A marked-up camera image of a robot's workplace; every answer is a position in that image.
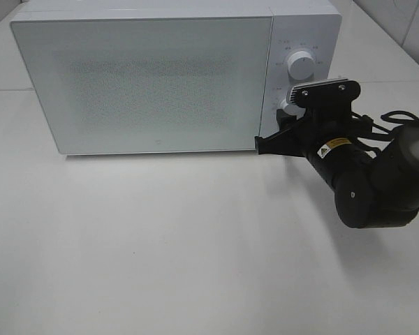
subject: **white table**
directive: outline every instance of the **white table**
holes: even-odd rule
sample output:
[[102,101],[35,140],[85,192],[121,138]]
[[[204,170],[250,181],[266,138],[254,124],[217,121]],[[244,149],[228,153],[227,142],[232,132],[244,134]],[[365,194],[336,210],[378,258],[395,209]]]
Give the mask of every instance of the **white table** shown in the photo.
[[[419,82],[357,112],[419,112]],[[60,156],[0,92],[0,335],[419,334],[419,217],[352,230],[302,158]]]
[[[359,82],[419,81],[419,65],[387,33],[354,3],[351,7],[339,4],[344,21],[330,77],[349,77]],[[9,28],[21,6],[25,4],[0,23],[0,90],[32,87]]]

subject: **yellow warning sticker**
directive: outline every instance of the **yellow warning sticker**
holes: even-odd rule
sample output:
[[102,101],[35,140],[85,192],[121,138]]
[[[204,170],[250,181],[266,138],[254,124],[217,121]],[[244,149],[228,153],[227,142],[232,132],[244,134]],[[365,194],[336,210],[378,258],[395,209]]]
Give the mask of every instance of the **yellow warning sticker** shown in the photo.
[[324,144],[319,150],[318,155],[321,158],[325,158],[333,149],[340,147],[345,144],[351,144],[351,141],[347,138],[340,137],[330,140],[328,143]]

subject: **timer dial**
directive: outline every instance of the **timer dial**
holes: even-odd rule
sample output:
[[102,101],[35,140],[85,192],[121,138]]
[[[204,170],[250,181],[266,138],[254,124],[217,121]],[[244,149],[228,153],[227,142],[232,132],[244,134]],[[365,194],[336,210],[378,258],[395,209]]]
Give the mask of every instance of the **timer dial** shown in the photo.
[[315,58],[309,50],[298,50],[287,58],[288,74],[294,80],[305,80],[315,72]]

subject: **microwave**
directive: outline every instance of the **microwave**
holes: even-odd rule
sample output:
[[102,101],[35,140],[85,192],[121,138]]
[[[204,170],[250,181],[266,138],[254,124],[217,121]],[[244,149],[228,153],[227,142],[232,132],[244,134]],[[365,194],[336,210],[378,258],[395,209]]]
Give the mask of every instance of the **microwave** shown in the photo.
[[66,155],[254,150],[328,76],[328,0],[31,0],[10,23]]

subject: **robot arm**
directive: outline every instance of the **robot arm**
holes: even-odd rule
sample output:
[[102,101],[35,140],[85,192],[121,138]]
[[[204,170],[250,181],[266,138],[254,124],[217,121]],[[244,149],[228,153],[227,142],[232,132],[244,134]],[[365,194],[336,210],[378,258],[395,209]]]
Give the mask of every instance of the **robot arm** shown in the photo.
[[[278,110],[280,131],[256,138],[259,154],[305,157],[335,192],[340,219],[351,228],[400,227],[419,212],[419,118],[391,112],[392,131],[351,109],[360,85],[327,80],[293,87],[288,101],[305,108],[301,119]],[[410,119],[395,119],[403,114]],[[383,133],[373,133],[378,128]],[[359,138],[388,141],[380,151]],[[374,151],[372,158],[368,151]]]

